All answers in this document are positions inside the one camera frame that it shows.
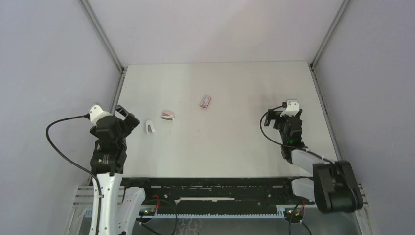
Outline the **white mini stapler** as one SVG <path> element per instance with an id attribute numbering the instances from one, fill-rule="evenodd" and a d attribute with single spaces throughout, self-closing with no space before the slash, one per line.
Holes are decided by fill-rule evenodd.
<path id="1" fill-rule="evenodd" d="M 147 120 L 146 121 L 146 133 L 154 133 L 155 132 L 155 127 L 154 124 L 151 120 Z"/>

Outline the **red staple box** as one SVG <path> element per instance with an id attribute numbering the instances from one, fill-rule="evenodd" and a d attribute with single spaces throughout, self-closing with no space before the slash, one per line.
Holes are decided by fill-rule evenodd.
<path id="1" fill-rule="evenodd" d="M 211 97 L 208 95 L 205 95 L 201 100 L 200 107 L 207 109 L 209 107 L 210 102 L 211 102 Z"/>

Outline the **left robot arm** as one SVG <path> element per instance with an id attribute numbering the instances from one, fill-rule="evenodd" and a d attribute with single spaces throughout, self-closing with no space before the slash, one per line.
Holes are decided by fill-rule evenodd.
<path id="1" fill-rule="evenodd" d="M 90 161 L 94 189 L 91 235 L 132 234 L 141 205 L 153 198 L 153 191 L 146 186 L 130 187 L 125 189 L 122 204 L 119 204 L 127 158 L 126 137 L 140 121 L 120 105 L 115 110 L 123 118 L 105 111 L 98 103 L 88 112 L 93 124 L 90 133 L 97 137 Z"/>

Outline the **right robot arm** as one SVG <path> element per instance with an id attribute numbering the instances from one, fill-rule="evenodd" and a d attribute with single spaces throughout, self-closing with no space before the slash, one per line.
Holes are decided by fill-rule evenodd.
<path id="1" fill-rule="evenodd" d="M 260 119 L 260 131 L 273 121 L 281 142 L 284 160 L 296 165 L 311 177 L 300 177 L 283 190 L 283 199 L 290 204 L 302 197 L 315 202 L 323 214 L 352 213 L 363 207 L 364 201 L 353 168 L 348 161 L 329 160 L 311 151 L 302 140 L 302 109 L 293 116 L 284 114 L 281 107 L 269 109 Z"/>

